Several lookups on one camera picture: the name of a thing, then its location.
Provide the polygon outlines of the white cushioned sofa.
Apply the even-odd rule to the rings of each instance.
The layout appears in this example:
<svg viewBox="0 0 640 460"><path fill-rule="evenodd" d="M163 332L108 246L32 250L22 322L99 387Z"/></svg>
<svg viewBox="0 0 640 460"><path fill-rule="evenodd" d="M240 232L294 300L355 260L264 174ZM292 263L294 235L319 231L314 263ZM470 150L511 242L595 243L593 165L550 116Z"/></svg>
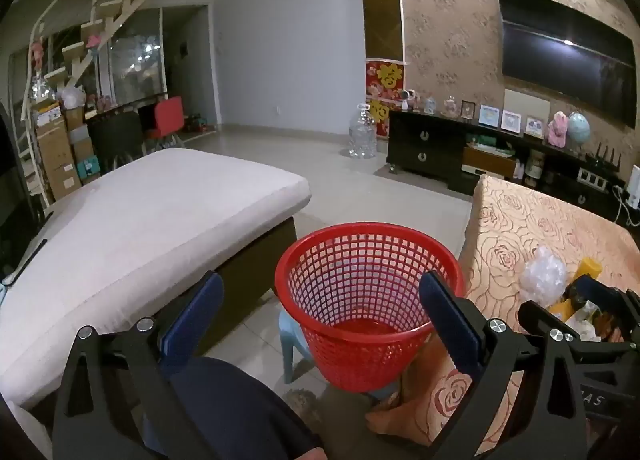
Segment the white cushioned sofa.
<svg viewBox="0 0 640 460"><path fill-rule="evenodd" d="M303 209L300 175L171 148L57 202L1 304L1 392L35 406L61 383L76 332L128 329Z"/></svg>

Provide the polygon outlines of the black wifi router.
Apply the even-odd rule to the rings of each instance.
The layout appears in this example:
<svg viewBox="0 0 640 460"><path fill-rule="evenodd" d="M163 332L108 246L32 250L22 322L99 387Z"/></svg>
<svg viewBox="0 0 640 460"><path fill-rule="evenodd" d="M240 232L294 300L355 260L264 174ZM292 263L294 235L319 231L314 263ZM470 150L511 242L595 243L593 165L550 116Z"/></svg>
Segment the black wifi router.
<svg viewBox="0 0 640 460"><path fill-rule="evenodd" d="M608 147L608 145L602 146L599 144L594 153L588 151L585 154L585 161L588 165L592 165L605 173L618 174L620 173L622 155L616 153L615 149Z"/></svg>

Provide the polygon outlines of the light blue globe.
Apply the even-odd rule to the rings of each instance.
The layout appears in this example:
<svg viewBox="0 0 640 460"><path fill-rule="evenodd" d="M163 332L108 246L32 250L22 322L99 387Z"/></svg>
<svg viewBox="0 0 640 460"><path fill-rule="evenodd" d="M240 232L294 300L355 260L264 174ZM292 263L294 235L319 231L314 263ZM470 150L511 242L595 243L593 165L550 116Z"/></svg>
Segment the light blue globe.
<svg viewBox="0 0 640 460"><path fill-rule="evenodd" d="M591 128L588 119L581 113L571 113L568 117L567 135L575 144L585 144L585 142L590 139L591 135Z"/></svg>

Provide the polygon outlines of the white staircase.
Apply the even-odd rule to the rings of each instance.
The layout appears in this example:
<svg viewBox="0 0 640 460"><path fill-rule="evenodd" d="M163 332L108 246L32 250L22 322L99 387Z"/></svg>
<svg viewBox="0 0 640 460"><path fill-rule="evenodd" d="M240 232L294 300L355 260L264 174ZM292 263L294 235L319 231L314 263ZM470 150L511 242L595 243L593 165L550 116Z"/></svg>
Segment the white staircase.
<svg viewBox="0 0 640 460"><path fill-rule="evenodd" d="M96 54L146 0L91 0L88 20L80 25L78 38L62 47L63 64L45 74L42 71L42 57L47 54L42 48L42 35L46 29L44 20L61 1L52 0L30 31L20 116L24 130L15 136L17 142L25 141L27 144L20 158L24 161L29 195L38 197L46 207L50 205L49 183L36 144L36 116L58 102L58 92L63 88L76 86Z"/></svg>

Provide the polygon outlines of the small picture frame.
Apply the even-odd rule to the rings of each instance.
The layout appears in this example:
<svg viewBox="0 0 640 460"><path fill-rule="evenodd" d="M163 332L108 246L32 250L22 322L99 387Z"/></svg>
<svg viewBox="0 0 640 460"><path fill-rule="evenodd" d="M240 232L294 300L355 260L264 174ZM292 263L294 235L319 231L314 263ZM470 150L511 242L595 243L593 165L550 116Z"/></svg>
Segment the small picture frame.
<svg viewBox="0 0 640 460"><path fill-rule="evenodd" d="M526 118L525 134L535 139L544 139L544 128L546 124L540 118L529 116Z"/></svg>

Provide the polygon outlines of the white picture frame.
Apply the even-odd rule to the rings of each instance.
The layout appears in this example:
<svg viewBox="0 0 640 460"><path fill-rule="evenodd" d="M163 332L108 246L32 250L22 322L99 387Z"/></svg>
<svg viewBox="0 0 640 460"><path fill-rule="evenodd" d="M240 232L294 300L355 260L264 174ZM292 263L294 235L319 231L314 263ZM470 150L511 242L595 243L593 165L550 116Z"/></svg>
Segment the white picture frame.
<svg viewBox="0 0 640 460"><path fill-rule="evenodd" d="M514 134L521 133L522 116L518 113L510 112L504 109L501 116L500 128Z"/></svg>

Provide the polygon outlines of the light blue plastic stool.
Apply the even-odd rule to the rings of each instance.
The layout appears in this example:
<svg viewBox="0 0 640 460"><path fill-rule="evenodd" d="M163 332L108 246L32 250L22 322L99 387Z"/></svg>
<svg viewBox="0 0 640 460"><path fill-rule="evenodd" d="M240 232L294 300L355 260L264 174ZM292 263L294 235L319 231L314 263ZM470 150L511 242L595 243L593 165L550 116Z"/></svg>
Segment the light blue plastic stool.
<svg viewBox="0 0 640 460"><path fill-rule="evenodd" d="M294 372L294 350L297 350L306 362L312 364L314 358L310 353L302 327L285 309L280 310L278 329L283 356L283 382L291 384Z"/></svg>

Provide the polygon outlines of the clear large water jug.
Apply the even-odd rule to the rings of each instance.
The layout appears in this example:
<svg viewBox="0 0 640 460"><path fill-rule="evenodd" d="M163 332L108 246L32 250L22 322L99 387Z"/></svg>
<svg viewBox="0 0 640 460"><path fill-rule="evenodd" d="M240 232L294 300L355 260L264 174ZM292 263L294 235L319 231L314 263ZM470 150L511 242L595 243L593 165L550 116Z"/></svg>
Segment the clear large water jug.
<svg viewBox="0 0 640 460"><path fill-rule="evenodd" d="M377 150L376 123L370 114L370 105L360 103L349 124L348 154L352 158L371 159Z"/></svg>

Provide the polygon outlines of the yellow foam fruit net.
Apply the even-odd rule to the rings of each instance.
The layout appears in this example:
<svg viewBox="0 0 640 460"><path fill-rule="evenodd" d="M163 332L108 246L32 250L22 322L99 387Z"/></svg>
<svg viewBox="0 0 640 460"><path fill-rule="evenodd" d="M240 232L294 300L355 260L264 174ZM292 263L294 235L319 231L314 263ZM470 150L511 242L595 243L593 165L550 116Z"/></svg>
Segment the yellow foam fruit net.
<svg viewBox="0 0 640 460"><path fill-rule="evenodd" d="M603 266L597 260L585 257L580 261L576 272L573 277L573 281L576 281L582 276L589 276L592 279L598 279L603 271Z"/></svg>

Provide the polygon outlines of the rose pattern tablecloth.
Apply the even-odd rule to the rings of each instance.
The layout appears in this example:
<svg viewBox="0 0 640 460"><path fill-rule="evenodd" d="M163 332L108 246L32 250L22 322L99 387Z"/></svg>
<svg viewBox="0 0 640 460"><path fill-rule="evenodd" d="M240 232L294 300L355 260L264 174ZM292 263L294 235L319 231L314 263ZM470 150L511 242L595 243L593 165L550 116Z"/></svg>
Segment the rose pattern tablecloth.
<svg viewBox="0 0 640 460"><path fill-rule="evenodd" d="M601 283L638 290L639 249L625 228L539 191L480 178L459 263L465 295L486 318L518 328L520 305L558 303L585 259L601 265ZM402 374L399 390L367 414L367 426L427 446L470 385L439 336L431 335Z"/></svg>

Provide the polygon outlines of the stacked cardboard boxes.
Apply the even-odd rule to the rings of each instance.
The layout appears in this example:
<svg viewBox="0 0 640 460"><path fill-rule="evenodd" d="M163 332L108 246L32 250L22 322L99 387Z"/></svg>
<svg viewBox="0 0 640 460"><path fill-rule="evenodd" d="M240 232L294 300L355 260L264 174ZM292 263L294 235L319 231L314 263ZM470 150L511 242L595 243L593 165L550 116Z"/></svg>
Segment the stacked cardboard boxes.
<svg viewBox="0 0 640 460"><path fill-rule="evenodd" d="M36 135L47 184L55 201L101 176L84 106L66 109L54 103L40 109Z"/></svg>

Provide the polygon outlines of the red festive wall poster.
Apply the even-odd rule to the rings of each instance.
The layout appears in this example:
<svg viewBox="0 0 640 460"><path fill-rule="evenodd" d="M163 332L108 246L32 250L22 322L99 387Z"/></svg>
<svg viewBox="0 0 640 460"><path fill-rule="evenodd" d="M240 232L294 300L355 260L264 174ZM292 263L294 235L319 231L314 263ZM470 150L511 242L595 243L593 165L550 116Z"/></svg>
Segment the red festive wall poster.
<svg viewBox="0 0 640 460"><path fill-rule="evenodd" d="M379 139L388 138L388 118L401 104L401 91L405 89L405 63L388 58L367 58L366 103L375 121Z"/></svg>

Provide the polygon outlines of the white router box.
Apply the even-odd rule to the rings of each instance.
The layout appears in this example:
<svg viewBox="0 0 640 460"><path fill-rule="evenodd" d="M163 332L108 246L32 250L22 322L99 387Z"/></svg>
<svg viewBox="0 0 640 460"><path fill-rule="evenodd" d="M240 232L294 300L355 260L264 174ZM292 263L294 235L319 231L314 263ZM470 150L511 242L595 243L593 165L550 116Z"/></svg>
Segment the white router box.
<svg viewBox="0 0 640 460"><path fill-rule="evenodd" d="M631 209L638 210L640 203L640 167L638 165L632 169L626 191L628 194L627 205Z"/></svg>

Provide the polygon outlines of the red plastic mesh basket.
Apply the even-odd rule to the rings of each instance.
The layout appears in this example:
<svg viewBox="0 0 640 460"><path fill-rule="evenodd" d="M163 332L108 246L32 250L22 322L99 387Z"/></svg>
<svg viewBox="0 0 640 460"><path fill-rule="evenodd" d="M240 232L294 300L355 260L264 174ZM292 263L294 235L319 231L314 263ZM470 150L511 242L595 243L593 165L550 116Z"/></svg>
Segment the red plastic mesh basket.
<svg viewBox="0 0 640 460"><path fill-rule="evenodd" d="M274 287L322 376L366 393L396 381L432 332L419 293L428 272L462 295L462 269L438 240L405 226L355 222L293 243Z"/></svg>

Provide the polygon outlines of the person's dark trouser leg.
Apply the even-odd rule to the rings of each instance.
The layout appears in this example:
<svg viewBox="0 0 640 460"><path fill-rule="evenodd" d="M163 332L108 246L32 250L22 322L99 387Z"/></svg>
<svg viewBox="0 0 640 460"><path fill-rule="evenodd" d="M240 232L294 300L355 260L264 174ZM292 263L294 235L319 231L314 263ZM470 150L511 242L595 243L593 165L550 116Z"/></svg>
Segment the person's dark trouser leg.
<svg viewBox="0 0 640 460"><path fill-rule="evenodd" d="M165 360L160 371L223 459L324 459L322 440L268 386L223 360Z"/></svg>

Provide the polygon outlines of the clear plastic bag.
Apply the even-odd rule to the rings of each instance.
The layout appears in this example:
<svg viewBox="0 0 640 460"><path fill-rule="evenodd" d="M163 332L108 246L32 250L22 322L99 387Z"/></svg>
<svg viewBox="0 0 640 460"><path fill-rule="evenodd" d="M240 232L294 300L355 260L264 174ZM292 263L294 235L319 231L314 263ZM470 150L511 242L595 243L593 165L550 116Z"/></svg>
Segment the clear plastic bag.
<svg viewBox="0 0 640 460"><path fill-rule="evenodd" d="M534 301L542 307L554 304L566 286L567 268L549 248L540 246L520 276L520 299Z"/></svg>

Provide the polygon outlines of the blue picture frame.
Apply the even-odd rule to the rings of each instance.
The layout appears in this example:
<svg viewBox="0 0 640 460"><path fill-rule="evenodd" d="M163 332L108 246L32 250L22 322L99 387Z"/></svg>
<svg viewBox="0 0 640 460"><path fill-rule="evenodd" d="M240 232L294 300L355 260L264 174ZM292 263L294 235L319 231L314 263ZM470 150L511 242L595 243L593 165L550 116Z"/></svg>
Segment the blue picture frame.
<svg viewBox="0 0 640 460"><path fill-rule="evenodd" d="M487 127L498 128L500 123L501 109L489 105L480 105L478 111L478 123Z"/></svg>

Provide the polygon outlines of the black tv cabinet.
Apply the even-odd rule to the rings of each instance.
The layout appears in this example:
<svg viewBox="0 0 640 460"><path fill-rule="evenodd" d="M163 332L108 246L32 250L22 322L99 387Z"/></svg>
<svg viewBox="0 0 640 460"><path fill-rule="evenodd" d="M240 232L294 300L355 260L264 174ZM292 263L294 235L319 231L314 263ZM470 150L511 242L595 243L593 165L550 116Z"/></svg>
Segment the black tv cabinet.
<svg viewBox="0 0 640 460"><path fill-rule="evenodd" d="M614 220L616 171L541 139L442 116L390 112L387 163L472 194L483 174L521 184Z"/></svg>

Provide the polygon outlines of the red chair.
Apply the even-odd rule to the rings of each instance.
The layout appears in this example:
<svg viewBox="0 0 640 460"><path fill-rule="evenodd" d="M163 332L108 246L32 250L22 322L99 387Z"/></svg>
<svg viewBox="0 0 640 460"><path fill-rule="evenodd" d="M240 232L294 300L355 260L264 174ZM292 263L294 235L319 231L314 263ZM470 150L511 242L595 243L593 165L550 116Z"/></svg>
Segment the red chair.
<svg viewBox="0 0 640 460"><path fill-rule="evenodd" d="M183 147L179 132L184 127L184 113L180 96L166 98L154 106L154 125L146 133L154 148Z"/></svg>

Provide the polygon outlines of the wall mounted black television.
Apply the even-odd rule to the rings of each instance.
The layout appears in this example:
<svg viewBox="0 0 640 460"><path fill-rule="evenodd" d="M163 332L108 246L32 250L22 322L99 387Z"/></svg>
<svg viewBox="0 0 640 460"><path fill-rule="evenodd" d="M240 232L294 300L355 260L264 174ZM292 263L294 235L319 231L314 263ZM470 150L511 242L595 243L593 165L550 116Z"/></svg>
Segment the wall mounted black television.
<svg viewBox="0 0 640 460"><path fill-rule="evenodd" d="M590 106L633 129L634 43L600 20L553 0L499 0L502 73Z"/></svg>

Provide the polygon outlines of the pink plush toy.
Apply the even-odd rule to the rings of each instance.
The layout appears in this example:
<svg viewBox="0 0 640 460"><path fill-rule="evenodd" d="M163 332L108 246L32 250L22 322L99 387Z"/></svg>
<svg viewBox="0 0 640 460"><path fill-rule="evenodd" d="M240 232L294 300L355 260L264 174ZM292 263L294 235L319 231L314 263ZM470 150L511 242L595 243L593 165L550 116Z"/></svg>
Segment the pink plush toy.
<svg viewBox="0 0 640 460"><path fill-rule="evenodd" d="M564 148L568 131L568 118L558 110L548 124L547 141L551 146Z"/></svg>

